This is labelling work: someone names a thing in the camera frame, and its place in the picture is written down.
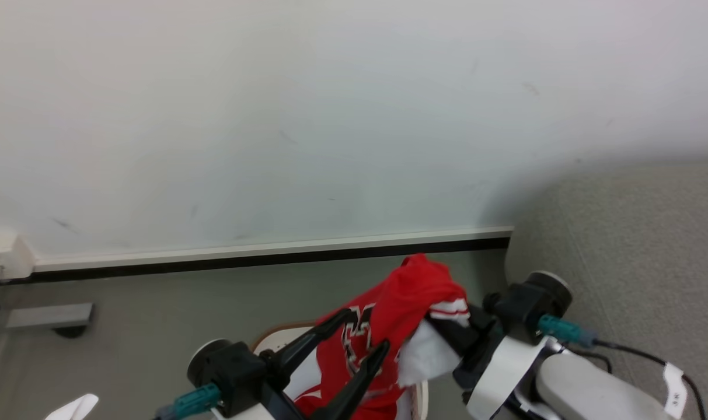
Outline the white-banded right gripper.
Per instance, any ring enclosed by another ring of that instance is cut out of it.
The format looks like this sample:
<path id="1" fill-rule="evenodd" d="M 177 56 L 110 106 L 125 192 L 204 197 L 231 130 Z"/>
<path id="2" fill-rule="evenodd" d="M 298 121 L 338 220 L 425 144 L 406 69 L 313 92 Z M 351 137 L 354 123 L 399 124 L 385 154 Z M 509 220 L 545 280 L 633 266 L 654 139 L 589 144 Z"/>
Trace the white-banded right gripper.
<path id="1" fill-rule="evenodd" d="M 472 355 L 482 350 L 487 342 L 490 321 L 479 317 L 469 319 L 465 326 L 458 320 L 427 317 L 437 335 L 458 355 Z M 548 347 L 548 337 L 537 345 L 530 345 L 505 337 L 493 351 L 483 370 L 468 368 L 468 359 L 453 370 L 453 378 L 463 391 L 463 403 L 474 419 L 493 419 L 501 407 L 517 413 L 522 419 L 548 419 L 548 407 L 537 406 L 517 391 L 518 386 L 533 368 L 536 360 Z"/>

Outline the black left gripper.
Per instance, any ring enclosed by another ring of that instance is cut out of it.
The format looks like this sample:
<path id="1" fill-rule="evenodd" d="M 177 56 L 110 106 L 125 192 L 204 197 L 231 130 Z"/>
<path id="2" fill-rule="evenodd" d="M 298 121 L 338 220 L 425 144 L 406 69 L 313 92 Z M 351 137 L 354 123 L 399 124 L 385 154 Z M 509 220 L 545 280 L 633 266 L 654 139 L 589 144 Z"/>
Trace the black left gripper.
<path id="1" fill-rule="evenodd" d="M 266 351 L 268 371 L 274 377 L 291 377 L 317 346 L 328 340 L 344 324 L 353 321 L 351 309 L 340 309 L 324 321 L 303 333 L 277 352 Z M 350 419 L 376 378 L 389 352 L 389 341 L 383 341 L 361 362 L 359 371 L 332 398 L 328 405 L 316 409 L 311 419 Z M 290 378 L 262 378 L 255 391 L 255 399 L 273 419 L 308 419 L 287 396 L 285 389 Z"/>

